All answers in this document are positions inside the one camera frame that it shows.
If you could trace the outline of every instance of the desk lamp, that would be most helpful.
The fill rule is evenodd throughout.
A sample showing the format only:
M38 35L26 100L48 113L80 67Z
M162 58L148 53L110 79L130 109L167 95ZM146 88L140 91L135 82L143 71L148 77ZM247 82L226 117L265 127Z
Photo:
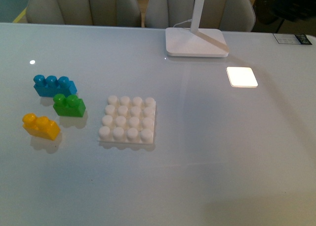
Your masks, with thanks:
M217 29L199 29L204 0L195 0L191 28L167 28L166 49L170 56L227 57L229 49Z

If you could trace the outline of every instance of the white chair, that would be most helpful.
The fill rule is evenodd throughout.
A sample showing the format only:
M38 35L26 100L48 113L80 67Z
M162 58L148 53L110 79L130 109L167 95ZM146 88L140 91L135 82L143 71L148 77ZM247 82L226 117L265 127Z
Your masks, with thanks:
M29 23L141 27L137 0L29 0Z
M193 7L194 0L149 0L145 27L173 27L191 19ZM249 0L205 0L199 27L250 32L255 20Z

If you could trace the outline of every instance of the label sticker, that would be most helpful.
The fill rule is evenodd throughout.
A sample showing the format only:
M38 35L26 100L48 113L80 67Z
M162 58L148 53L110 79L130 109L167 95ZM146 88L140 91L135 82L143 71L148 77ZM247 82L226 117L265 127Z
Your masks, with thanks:
M306 35L282 35L273 34L279 44L303 44L312 45Z

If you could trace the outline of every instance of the lamp arm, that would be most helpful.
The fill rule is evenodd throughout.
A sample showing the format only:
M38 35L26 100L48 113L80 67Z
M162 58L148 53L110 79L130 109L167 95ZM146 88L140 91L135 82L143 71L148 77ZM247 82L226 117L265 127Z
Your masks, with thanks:
M192 15L192 23L190 32L196 34L198 32L199 22L201 20L202 11L204 6L204 0L195 0L193 15Z

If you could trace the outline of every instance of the green building block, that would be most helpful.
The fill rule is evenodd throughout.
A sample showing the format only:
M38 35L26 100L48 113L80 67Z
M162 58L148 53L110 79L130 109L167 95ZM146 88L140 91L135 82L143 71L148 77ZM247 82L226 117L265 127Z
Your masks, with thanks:
M63 94L56 94L53 98L54 109L59 116L76 116L83 117L85 105L82 99L75 94L69 95L67 98Z

